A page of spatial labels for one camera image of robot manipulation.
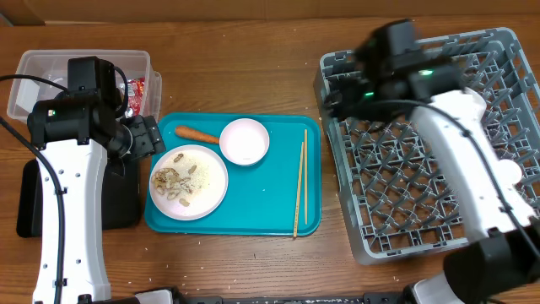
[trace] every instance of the plastic bin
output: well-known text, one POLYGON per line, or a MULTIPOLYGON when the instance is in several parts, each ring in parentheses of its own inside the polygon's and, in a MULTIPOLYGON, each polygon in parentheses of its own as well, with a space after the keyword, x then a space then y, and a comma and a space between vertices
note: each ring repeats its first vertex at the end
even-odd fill
MULTIPOLYGON (((419 41, 427 54, 451 56, 467 86, 488 106, 482 124, 497 155, 523 171, 516 185, 540 210, 540 127, 538 84, 516 35, 509 29, 480 30, 419 41)), ((321 105, 332 83, 361 78, 352 51, 324 55, 314 83, 322 126, 337 167, 339 199, 355 259, 389 262, 467 244, 456 194, 446 186, 429 146, 409 122, 394 122, 369 134, 378 123, 330 118, 321 105)))
MULTIPOLYGON (((143 102, 139 114, 152 115, 156 121, 158 120, 161 106, 161 75, 152 69, 150 55, 145 51, 31 50, 21 57, 16 73, 38 76, 68 86, 68 60, 87 56, 97 56, 112 62, 124 71, 128 81, 144 77, 143 102)), ((122 77, 118 73, 116 85, 118 87, 123 85, 122 77)), ((48 84, 36 83, 28 79, 15 79, 9 94, 8 116, 26 123, 28 114, 38 100, 53 99, 59 92, 59 89, 48 84), (38 84, 39 89, 33 84, 25 84, 25 81, 38 84)))

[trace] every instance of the plate with food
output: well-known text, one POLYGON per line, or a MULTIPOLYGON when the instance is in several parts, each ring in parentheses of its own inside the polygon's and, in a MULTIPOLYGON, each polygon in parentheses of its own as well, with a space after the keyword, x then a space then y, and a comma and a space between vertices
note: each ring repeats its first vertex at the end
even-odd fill
POLYGON ((209 148, 188 144, 158 160, 149 189, 163 214, 175 220, 196 220, 218 208, 228 186, 223 160, 209 148))

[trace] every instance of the clear plastic container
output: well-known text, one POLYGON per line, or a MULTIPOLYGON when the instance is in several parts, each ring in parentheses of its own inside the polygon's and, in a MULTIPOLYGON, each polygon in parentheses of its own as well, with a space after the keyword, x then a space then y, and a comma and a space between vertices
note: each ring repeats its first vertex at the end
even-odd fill
MULTIPOLYGON (((124 50, 31 50, 23 54, 17 72, 54 81, 68 86, 68 60, 77 57, 97 56, 112 62, 124 71, 127 80, 144 77, 143 102, 140 115, 152 115, 159 119, 161 106, 161 75, 152 69, 150 55, 145 51, 124 50)), ((123 85, 122 77, 116 74, 116 85, 123 85)), ((26 123, 26 118, 38 100, 53 99, 59 89, 48 84, 36 83, 28 79, 15 79, 11 86, 8 102, 8 116, 26 123)))

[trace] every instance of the metal grid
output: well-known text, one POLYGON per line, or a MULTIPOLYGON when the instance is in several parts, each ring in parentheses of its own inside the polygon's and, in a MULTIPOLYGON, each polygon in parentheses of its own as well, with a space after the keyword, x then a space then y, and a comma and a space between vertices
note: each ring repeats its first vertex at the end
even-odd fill
MULTIPOLYGON (((513 36, 507 29, 496 29, 433 38, 421 44, 432 56, 453 56, 467 86, 486 100, 482 119, 486 136, 501 159, 520 165, 523 178, 516 188, 540 214, 540 166, 536 159, 540 134, 533 114, 538 109, 531 108, 531 101, 538 98, 538 87, 517 39, 506 41, 508 47, 502 43, 494 46, 494 33, 506 34, 502 37, 506 40, 508 34, 513 36)), ((320 104, 340 79, 361 77, 360 72, 353 72, 350 54, 336 52, 322 58, 319 76, 325 86, 317 87, 317 80, 315 84, 316 92, 321 92, 320 104)), ((378 123, 350 118, 335 122, 324 117, 323 127, 334 157, 343 154, 343 166, 336 158, 338 171, 347 171, 339 173, 347 177, 354 203, 352 208, 342 202, 344 217, 353 219, 348 225, 349 239, 358 236, 349 230, 359 230, 364 250, 369 251, 369 257, 354 252, 359 262, 379 263, 415 253, 415 247, 420 253, 466 242, 458 198, 446 186, 429 146, 410 122, 394 122, 369 134, 378 123)), ((343 190, 340 199, 350 201, 343 190)))

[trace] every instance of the white bowl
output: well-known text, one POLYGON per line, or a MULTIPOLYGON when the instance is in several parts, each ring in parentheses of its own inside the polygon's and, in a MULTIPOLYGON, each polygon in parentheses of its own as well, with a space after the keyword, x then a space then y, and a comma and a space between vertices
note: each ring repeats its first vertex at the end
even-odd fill
POLYGON ((214 211, 223 201, 227 187, 229 186, 229 174, 223 160, 211 149, 196 145, 184 145, 163 155, 155 164, 149 178, 150 197, 154 201, 155 206, 163 214, 175 220, 196 220, 214 211), (161 169, 164 163, 170 158, 175 157, 180 152, 193 153, 197 155, 199 160, 203 160, 208 164, 208 188, 203 189, 200 193, 194 192, 193 197, 189 198, 190 205, 183 206, 179 199, 168 200, 165 195, 157 193, 152 176, 161 169))
POLYGON ((219 136, 221 153, 227 160, 240 166, 256 164, 268 152, 269 146, 267 129, 249 118, 231 122, 219 136))

